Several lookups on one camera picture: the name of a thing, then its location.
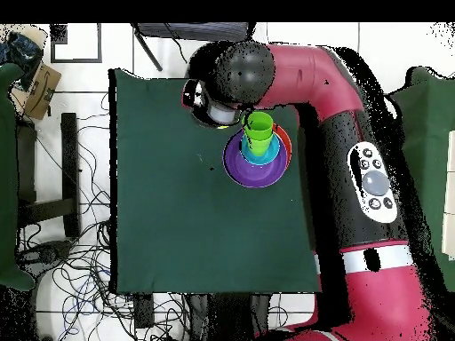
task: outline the white stripe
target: white stripe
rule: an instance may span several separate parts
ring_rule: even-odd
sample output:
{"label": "white stripe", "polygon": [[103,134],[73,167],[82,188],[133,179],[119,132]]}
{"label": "white stripe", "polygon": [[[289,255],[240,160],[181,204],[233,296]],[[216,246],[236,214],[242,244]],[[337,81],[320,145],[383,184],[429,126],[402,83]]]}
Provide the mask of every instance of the white stripe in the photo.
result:
{"label": "white stripe", "polygon": [[315,332],[318,332],[320,333],[321,335],[324,335],[326,337],[328,337],[331,341],[339,341],[335,336],[333,336],[332,333],[330,332],[324,332],[324,331],[321,331],[321,330],[316,330]]}
{"label": "white stripe", "polygon": [[[379,255],[380,269],[412,266],[412,256],[407,245],[385,246],[375,248]],[[347,274],[369,271],[363,252],[358,250],[343,253],[343,261]]]}
{"label": "white stripe", "polygon": [[319,257],[315,254],[315,264],[317,274],[321,274],[321,267],[319,266]]}

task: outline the table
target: table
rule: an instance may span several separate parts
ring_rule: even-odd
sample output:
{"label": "table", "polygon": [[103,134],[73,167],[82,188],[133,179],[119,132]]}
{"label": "table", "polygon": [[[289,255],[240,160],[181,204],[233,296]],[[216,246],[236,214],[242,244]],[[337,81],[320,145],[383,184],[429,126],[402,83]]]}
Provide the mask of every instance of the table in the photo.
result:
{"label": "table", "polygon": [[[240,126],[197,125],[180,102],[186,80],[110,74],[117,293],[318,291],[297,148],[276,184],[244,188],[222,164]],[[297,146],[293,108],[269,113]]]}

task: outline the black chair leg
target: black chair leg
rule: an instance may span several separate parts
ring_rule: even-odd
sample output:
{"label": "black chair leg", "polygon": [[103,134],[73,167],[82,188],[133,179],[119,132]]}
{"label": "black chair leg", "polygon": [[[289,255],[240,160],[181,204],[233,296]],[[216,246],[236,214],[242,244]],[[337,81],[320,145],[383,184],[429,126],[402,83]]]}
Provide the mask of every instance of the black chair leg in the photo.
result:
{"label": "black chair leg", "polygon": [[155,64],[155,67],[156,67],[156,69],[158,69],[158,72],[163,71],[163,68],[161,67],[160,63],[158,63],[158,60],[156,60],[156,57],[154,56],[152,51],[150,51],[150,49],[148,48],[148,46],[146,44],[146,41],[144,40],[144,38],[142,37],[142,35],[136,28],[134,29],[134,35],[136,36],[136,39],[140,43],[140,46],[144,49],[144,51],[146,52],[146,54],[148,55],[150,60],[152,60],[152,63]]}

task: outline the green cup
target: green cup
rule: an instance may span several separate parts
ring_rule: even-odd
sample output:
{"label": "green cup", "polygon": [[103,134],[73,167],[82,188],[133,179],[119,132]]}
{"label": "green cup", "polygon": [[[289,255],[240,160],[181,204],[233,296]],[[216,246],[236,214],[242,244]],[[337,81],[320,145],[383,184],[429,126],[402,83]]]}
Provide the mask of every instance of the green cup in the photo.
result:
{"label": "green cup", "polygon": [[261,157],[267,152],[268,146],[270,145],[273,137],[274,135],[271,134],[268,139],[255,140],[247,135],[246,139],[248,141],[248,147],[250,148],[251,152],[256,156]]}
{"label": "green cup", "polygon": [[242,118],[242,126],[245,134],[251,140],[265,141],[272,136],[274,120],[269,114],[254,111],[248,116],[248,124],[245,124],[244,121],[245,117]]}

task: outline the cardboard box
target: cardboard box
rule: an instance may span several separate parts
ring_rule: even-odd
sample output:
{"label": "cardboard box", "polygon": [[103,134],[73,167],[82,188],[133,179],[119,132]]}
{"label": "cardboard box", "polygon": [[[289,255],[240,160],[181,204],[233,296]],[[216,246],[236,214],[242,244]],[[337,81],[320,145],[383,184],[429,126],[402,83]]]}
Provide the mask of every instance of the cardboard box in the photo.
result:
{"label": "cardboard box", "polygon": [[25,106],[26,115],[39,120],[44,118],[60,78],[59,72],[41,64],[36,71],[35,81],[30,89],[30,95]]}
{"label": "cardboard box", "polygon": [[25,113],[31,118],[43,120],[60,78],[59,72],[41,63],[28,92],[12,88],[12,99],[16,111],[20,115]]}

